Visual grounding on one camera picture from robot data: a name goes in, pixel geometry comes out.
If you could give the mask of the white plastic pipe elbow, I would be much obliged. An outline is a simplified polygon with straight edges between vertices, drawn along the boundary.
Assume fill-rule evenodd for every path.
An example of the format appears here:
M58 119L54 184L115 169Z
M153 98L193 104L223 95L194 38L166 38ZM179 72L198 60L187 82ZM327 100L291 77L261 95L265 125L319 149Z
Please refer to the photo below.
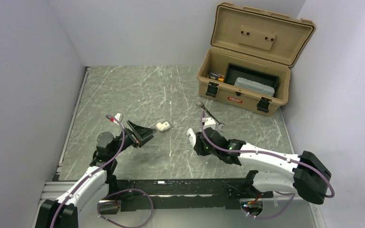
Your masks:
M160 132L168 131L171 128L171 126L168 122L157 123L155 127Z

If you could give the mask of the white remote control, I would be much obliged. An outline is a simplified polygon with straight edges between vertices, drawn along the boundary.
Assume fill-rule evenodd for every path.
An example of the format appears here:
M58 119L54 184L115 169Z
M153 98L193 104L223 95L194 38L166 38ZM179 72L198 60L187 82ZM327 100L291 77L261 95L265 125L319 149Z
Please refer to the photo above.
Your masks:
M196 145L196 133L193 131L192 128L189 128L186 132L186 135L188 137L190 145L194 147Z

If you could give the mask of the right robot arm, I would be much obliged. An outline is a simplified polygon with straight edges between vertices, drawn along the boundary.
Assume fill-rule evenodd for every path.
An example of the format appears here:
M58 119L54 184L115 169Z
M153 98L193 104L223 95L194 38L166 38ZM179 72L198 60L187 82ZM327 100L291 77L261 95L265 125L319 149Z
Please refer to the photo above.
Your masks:
M202 132L189 129L186 135L199 156L214 155L226 164L252 167L243 183L243 192L248 197L275 191L297 194L321 205L326 198L334 196L334 192L327 194L332 190L331 172L312 152L274 152L242 140L227 140L212 128Z

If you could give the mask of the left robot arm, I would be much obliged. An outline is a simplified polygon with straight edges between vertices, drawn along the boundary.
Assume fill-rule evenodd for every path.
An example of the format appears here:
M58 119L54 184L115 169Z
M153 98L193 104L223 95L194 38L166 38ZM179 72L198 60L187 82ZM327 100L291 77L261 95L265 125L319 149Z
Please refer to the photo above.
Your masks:
M141 148L157 132L127 121L124 127L115 117L109 120L119 125L121 133L113 136L103 132L97 137L93 159L83 176L58 198L46 199L39 207L35 227L37 228L77 228L82 217L96 208L102 199L112 199L122 193L113 174L117 166L116 157L130 146Z

